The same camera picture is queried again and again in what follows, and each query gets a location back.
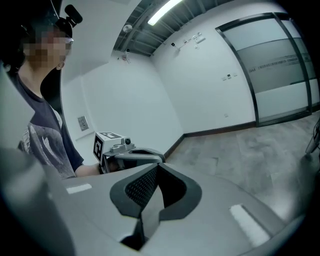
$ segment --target white label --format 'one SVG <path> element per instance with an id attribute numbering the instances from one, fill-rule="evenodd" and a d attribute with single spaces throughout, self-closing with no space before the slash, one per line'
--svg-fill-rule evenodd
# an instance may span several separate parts
<path id="1" fill-rule="evenodd" d="M 253 247 L 258 247 L 270 239 L 268 233 L 241 204 L 233 205 L 229 210 Z"/>
<path id="2" fill-rule="evenodd" d="M 71 195 L 71 194 L 78 193 L 78 192 L 85 191 L 85 190 L 89 190 L 89 189 L 92 189 L 92 186 L 87 183 L 87 184 L 83 184 L 80 186 L 68 187 L 66 189 L 66 191 Z"/>

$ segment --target white cube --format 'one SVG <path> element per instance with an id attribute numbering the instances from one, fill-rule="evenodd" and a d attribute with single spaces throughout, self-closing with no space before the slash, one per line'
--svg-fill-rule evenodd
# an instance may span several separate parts
<path id="1" fill-rule="evenodd" d="M 109 152 L 115 144 L 121 144 L 121 139 L 125 136 L 114 132 L 96 132 L 93 145 L 93 154 L 99 163 L 103 164 L 103 154 Z"/>

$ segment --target white wall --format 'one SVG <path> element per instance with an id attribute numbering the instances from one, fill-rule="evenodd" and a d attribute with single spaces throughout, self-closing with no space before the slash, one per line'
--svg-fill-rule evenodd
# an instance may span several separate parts
<path id="1" fill-rule="evenodd" d="M 83 91 L 82 75 L 108 63 L 126 20 L 141 0 L 64 0 L 60 15 L 71 4 L 83 21 L 73 28 L 71 54 L 61 73 L 61 105 L 72 142 L 85 165 L 98 161 L 93 155 L 96 126 Z M 85 116 L 89 129 L 81 131 L 78 117 Z"/>
<path id="2" fill-rule="evenodd" d="M 174 33 L 151 57 L 176 109 L 184 133 L 228 127 L 255 121 L 255 112 L 245 75 L 235 55 L 215 30 L 246 16 L 284 12 L 270 1 L 235 0 L 202 14 Z M 201 32 L 206 38 L 195 43 L 184 40 Z M 222 77 L 231 74 L 225 81 Z"/>
<path id="3" fill-rule="evenodd" d="M 83 76 L 83 92 L 98 132 L 129 136 L 137 147 L 165 153 L 183 134 L 150 58 L 114 51 L 108 64 Z"/>

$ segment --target concrete floor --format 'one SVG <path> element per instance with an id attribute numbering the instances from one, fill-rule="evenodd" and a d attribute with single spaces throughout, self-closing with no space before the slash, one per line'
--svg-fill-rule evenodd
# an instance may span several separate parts
<path id="1" fill-rule="evenodd" d="M 320 168 L 318 149 L 305 157 L 319 117 L 317 112 L 281 124 L 185 138 L 167 163 L 230 180 L 289 223 L 304 213 Z"/>

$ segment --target ceiling light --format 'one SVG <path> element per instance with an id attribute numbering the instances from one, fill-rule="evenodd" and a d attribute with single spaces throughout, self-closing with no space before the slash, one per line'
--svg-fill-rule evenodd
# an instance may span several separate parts
<path id="1" fill-rule="evenodd" d="M 180 3 L 182 0 L 170 0 L 167 2 L 164 6 L 161 7 L 160 10 L 158 10 L 155 15 L 152 16 L 151 19 L 149 19 L 148 24 L 153 26 L 157 23 L 160 18 L 165 15 L 172 7 L 174 7 L 176 4 Z"/>

